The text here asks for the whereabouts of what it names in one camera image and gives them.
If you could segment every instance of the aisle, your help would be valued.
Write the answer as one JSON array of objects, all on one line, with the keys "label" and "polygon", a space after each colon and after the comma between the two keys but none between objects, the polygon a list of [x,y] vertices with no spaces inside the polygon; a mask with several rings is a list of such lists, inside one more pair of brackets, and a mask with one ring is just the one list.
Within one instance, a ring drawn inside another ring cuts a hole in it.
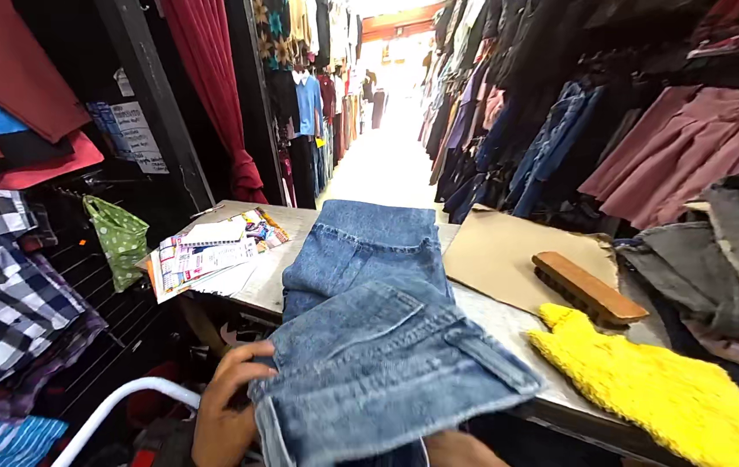
[{"label": "aisle", "polygon": [[381,128],[365,129],[349,146],[317,198],[317,208],[326,199],[434,208],[437,221],[447,222],[441,205],[433,203],[436,187],[429,186],[432,161],[417,139],[421,119],[416,98],[391,97]]}]

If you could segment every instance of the blue striped fabric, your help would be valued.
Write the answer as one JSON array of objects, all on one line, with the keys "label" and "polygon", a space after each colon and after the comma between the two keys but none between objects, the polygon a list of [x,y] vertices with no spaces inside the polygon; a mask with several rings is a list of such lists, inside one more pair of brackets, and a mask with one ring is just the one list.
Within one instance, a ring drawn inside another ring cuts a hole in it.
[{"label": "blue striped fabric", "polygon": [[34,467],[66,427],[58,419],[33,416],[19,423],[0,421],[0,467]]}]

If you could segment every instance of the wooden brush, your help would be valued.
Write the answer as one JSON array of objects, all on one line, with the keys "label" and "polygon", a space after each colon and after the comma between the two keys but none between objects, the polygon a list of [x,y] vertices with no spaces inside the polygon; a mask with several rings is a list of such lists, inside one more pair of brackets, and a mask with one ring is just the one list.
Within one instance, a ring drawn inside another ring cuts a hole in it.
[{"label": "wooden brush", "polygon": [[536,277],[601,326],[624,326],[649,315],[642,307],[557,252],[535,254],[531,261],[536,265]]}]

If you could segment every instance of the light blue shirt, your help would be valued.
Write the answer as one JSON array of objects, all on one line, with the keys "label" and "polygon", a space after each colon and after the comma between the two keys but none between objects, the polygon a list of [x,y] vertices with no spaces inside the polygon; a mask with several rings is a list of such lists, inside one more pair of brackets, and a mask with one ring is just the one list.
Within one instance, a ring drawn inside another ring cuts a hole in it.
[{"label": "light blue shirt", "polygon": [[297,107],[301,115],[301,131],[298,134],[314,136],[314,115],[323,122],[323,99],[320,98],[320,82],[308,71],[292,71],[294,89],[297,91]]}]

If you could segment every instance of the red curtain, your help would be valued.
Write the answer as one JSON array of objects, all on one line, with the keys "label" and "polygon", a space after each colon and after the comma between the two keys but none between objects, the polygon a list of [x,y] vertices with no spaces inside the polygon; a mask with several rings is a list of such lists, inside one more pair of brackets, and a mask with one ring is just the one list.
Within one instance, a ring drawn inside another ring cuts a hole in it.
[{"label": "red curtain", "polygon": [[260,173],[243,138],[225,4],[222,0],[163,0],[163,10],[199,100],[230,155],[234,199],[267,203]]}]

